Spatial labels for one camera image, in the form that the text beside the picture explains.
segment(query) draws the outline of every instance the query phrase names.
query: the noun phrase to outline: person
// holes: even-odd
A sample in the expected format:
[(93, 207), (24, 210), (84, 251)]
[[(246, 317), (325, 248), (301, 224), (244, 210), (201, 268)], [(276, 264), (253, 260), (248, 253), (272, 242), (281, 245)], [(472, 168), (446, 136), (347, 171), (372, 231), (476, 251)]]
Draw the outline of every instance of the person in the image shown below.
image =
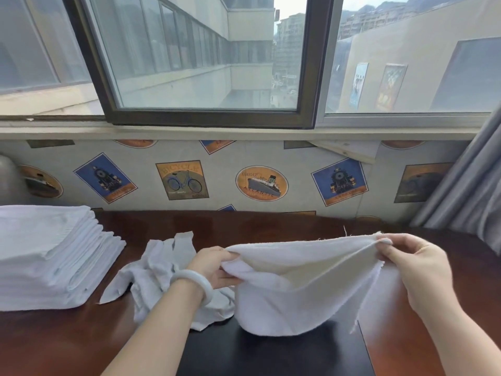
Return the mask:
[[(446, 375), (501, 375), (501, 351), (461, 308), (447, 254), (410, 234), (381, 237), (393, 242), (377, 248), (399, 269), (409, 303), (428, 329)], [(202, 274), (214, 289), (237, 285), (241, 281), (220, 268), (237, 257), (218, 246), (202, 249), (187, 269)], [(102, 376), (174, 376), (203, 296), (198, 284), (176, 280)]]

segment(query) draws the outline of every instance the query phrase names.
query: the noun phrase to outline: crumpled white cloth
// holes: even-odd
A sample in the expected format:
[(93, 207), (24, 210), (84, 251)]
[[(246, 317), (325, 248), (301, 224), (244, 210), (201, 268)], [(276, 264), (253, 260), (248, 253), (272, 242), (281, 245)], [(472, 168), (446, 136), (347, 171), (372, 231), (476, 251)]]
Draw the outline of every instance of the crumpled white cloth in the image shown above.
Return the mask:
[(241, 256), (222, 267), (245, 281), (235, 290), (235, 318), (255, 335), (298, 335), (347, 304), (355, 323), (384, 264), (376, 258), (376, 242), (373, 234), (229, 246)]
[[(192, 232), (177, 233), (174, 239), (150, 240), (140, 260), (124, 266), (106, 287), (100, 303), (114, 301), (132, 283), (134, 321), (141, 323), (167, 291), (175, 272), (185, 269), (196, 251)], [(232, 288), (214, 291), (210, 303), (197, 310), (191, 328), (202, 331), (211, 323), (233, 316), (235, 293)]]
[(0, 207), (0, 311), (84, 304), (125, 247), (87, 206)]

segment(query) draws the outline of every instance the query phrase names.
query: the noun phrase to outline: curtain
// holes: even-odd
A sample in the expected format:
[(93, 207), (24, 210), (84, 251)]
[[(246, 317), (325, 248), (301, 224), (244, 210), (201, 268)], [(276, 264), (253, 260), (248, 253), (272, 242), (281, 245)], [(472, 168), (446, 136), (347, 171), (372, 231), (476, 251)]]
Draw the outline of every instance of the curtain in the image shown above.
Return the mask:
[(416, 214), (411, 226), (473, 233), (501, 254), (501, 105)]

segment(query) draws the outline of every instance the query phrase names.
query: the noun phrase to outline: forearm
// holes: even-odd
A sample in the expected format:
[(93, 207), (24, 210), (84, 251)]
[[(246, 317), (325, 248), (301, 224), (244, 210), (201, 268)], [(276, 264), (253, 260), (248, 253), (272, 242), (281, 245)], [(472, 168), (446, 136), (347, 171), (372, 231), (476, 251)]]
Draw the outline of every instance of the forearm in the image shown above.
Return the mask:
[(501, 375), (501, 351), (459, 305), (422, 318), (448, 376)]
[(177, 280), (102, 376), (174, 376), (203, 290)]

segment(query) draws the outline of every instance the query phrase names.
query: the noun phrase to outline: bicycle illustration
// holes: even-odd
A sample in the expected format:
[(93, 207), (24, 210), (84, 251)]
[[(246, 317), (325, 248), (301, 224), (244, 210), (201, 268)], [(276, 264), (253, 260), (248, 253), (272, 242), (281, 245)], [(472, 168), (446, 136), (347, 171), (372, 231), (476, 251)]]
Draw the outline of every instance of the bicycle illustration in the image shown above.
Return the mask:
[(170, 176), (169, 179), (167, 180), (167, 184), (174, 191), (178, 191), (179, 189), (184, 189), (186, 186), (188, 186), (191, 191), (196, 193), (202, 191), (202, 184), (198, 182), (196, 179), (191, 178), (191, 176), (189, 175), (189, 170), (188, 170), (188, 175), (184, 179), (184, 182), (181, 182), (181, 180), (177, 177), (177, 173), (172, 173), (172, 176)]

